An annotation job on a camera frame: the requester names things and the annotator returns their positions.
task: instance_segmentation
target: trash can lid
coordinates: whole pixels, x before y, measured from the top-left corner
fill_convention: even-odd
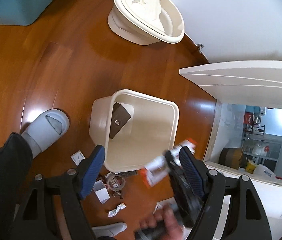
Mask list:
[[[114,2],[121,13],[123,6],[135,19],[154,31],[166,35],[160,21],[160,0],[114,0]]]

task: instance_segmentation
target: black handle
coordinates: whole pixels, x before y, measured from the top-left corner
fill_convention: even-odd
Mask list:
[[[174,212],[174,216],[176,217],[178,224],[182,225],[182,218],[179,211]],[[165,235],[167,230],[165,228],[164,221],[157,222],[157,226],[155,228],[147,228],[147,229],[139,229],[134,232],[135,240],[158,240],[161,236]]]

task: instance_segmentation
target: dark pants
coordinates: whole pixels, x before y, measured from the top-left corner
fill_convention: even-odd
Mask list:
[[[10,238],[17,193],[32,161],[32,150],[28,143],[18,133],[11,133],[0,148],[0,239]],[[99,237],[99,240],[113,239]]]

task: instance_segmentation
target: blue gripper pad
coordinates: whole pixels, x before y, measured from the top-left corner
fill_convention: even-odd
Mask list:
[[[182,147],[179,153],[181,166],[192,189],[192,192],[202,199],[205,196],[203,189],[203,179],[184,148],[185,147]]]
[[[91,155],[80,162],[76,169],[78,171],[80,199],[85,199],[91,193],[104,160],[105,149],[102,145],[97,145]]]

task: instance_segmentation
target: wooden floor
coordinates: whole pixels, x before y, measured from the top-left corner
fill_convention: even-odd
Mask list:
[[[191,137],[196,157],[205,152],[216,100],[178,74],[179,68],[206,63],[188,40],[140,46],[114,34],[107,24],[112,0],[54,0],[30,26],[0,26],[0,146],[50,108],[70,118],[68,132],[34,161],[28,176],[50,177],[74,167],[70,155],[88,156],[92,103],[120,89],[175,102],[180,109],[176,144]],[[157,201],[172,197],[168,179],[147,189],[138,176],[124,189],[127,208],[114,218],[106,212],[121,201],[100,204],[92,193],[83,207],[92,226],[118,221],[128,229],[118,240],[133,239],[138,221]]]

